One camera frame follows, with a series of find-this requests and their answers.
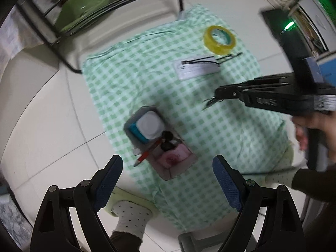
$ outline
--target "metal bolt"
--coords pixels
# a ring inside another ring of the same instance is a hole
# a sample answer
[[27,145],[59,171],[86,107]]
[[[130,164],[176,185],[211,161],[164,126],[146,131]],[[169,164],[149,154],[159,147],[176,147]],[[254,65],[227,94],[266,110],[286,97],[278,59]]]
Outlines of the metal bolt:
[[81,181],[81,186],[88,186],[90,184],[90,180]]
[[56,186],[50,186],[50,187],[49,187],[49,191],[50,191],[50,192],[54,192],[56,189],[57,189]]
[[247,179],[247,180],[246,180],[246,184],[247,184],[248,186],[254,186],[254,185],[255,185],[255,181],[253,181],[253,180],[251,180],[251,179]]
[[279,189],[283,192],[285,192],[287,190],[286,186],[284,186],[284,185],[280,185]]

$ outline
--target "tiled floor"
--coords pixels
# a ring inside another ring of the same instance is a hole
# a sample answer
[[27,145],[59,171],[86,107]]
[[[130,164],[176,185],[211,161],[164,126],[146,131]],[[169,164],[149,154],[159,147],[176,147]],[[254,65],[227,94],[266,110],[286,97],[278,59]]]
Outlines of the tiled floor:
[[[185,7],[196,3],[208,7],[236,30],[259,60],[264,74],[291,71],[280,47],[258,15],[261,8],[269,6],[266,0],[185,0]],[[139,0],[126,5],[76,37],[71,50],[67,50],[69,60],[74,64],[82,62],[89,53],[173,21],[177,16],[177,0]],[[288,128],[289,137],[294,141],[290,123]],[[5,149],[1,169],[25,214],[34,222],[50,185],[60,188],[77,185],[103,168],[113,154],[83,77],[61,65],[18,121]],[[295,161],[300,163],[301,160],[302,154],[297,151]],[[126,173],[122,174],[117,186],[142,196]],[[304,195],[293,191],[293,197],[301,212]],[[74,210],[71,216],[79,240],[88,248]],[[99,216],[107,233],[111,234],[116,218],[103,210]],[[219,233],[231,225],[233,219],[227,217],[198,234]],[[257,237],[262,221],[260,217],[254,231]],[[141,251],[179,251],[178,234],[163,217],[158,217],[148,224]]]

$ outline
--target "roll of tape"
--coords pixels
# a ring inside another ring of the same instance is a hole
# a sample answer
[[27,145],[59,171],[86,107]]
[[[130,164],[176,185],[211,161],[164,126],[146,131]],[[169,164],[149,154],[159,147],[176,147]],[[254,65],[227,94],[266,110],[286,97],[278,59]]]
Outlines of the roll of tape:
[[[213,38],[214,30],[221,31],[221,34],[226,37],[227,45],[221,44],[217,42]],[[212,52],[217,55],[226,55],[229,54],[230,51],[236,46],[236,38],[235,36],[226,28],[223,28],[219,25],[212,25],[205,30],[204,36],[204,45]]]

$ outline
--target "white bottle cap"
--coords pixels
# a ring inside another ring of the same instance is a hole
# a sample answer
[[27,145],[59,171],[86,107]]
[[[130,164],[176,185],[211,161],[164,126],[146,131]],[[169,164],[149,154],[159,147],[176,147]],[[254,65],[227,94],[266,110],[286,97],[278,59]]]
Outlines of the white bottle cap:
[[136,127],[139,132],[148,140],[152,140],[161,136],[165,129],[162,119],[153,111],[145,113],[137,122]]

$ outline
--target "person's hand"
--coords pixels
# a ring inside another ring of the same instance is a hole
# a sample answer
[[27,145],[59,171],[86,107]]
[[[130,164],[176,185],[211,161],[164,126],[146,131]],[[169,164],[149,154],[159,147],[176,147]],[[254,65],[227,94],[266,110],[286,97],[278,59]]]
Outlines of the person's hand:
[[306,150],[308,147],[308,138],[303,128],[319,129],[326,134],[329,159],[336,162],[336,112],[328,115],[315,112],[306,117],[293,117],[292,121],[296,127],[295,135],[300,144],[300,150]]

